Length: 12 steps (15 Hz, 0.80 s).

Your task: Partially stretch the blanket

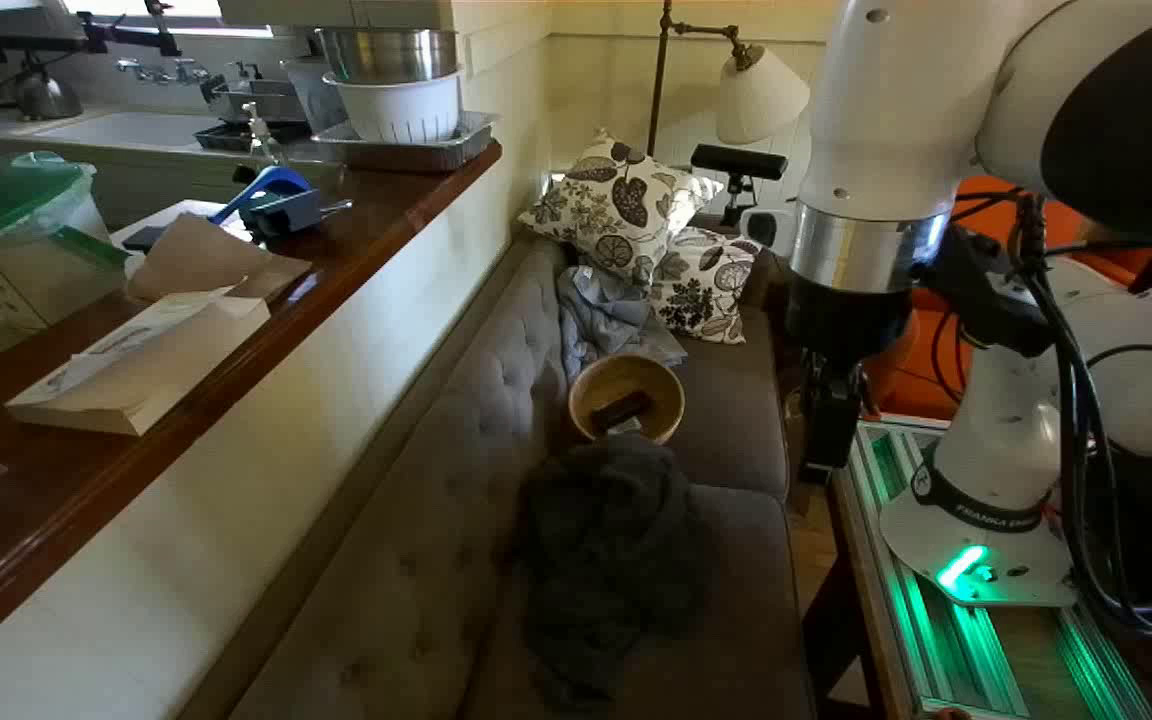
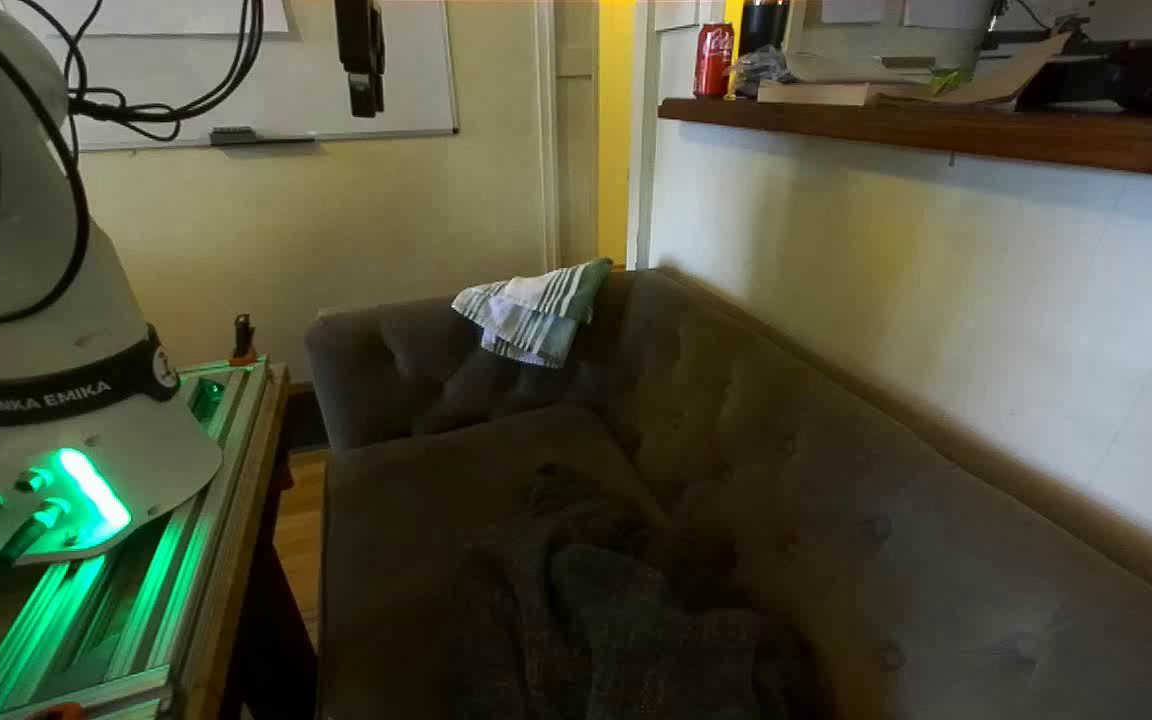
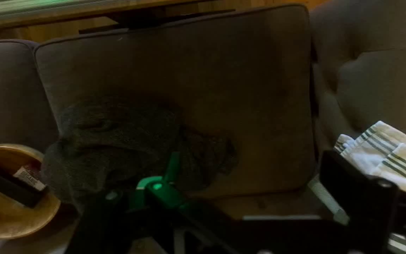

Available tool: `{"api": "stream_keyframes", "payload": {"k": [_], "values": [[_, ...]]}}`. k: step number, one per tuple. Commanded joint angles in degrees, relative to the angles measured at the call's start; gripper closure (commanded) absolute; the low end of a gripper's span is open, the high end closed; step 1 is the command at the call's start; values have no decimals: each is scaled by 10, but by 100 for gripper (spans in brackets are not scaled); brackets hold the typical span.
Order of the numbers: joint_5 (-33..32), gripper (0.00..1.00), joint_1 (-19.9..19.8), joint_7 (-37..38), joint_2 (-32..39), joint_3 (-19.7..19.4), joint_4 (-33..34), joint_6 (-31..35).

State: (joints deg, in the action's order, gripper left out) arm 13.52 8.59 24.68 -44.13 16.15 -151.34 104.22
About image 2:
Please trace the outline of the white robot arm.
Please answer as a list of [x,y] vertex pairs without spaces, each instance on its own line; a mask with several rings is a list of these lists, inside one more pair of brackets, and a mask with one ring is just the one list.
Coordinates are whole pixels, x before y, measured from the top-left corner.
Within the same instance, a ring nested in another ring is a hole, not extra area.
[[60,65],[0,8],[0,569],[101,556],[222,467],[66,121]]

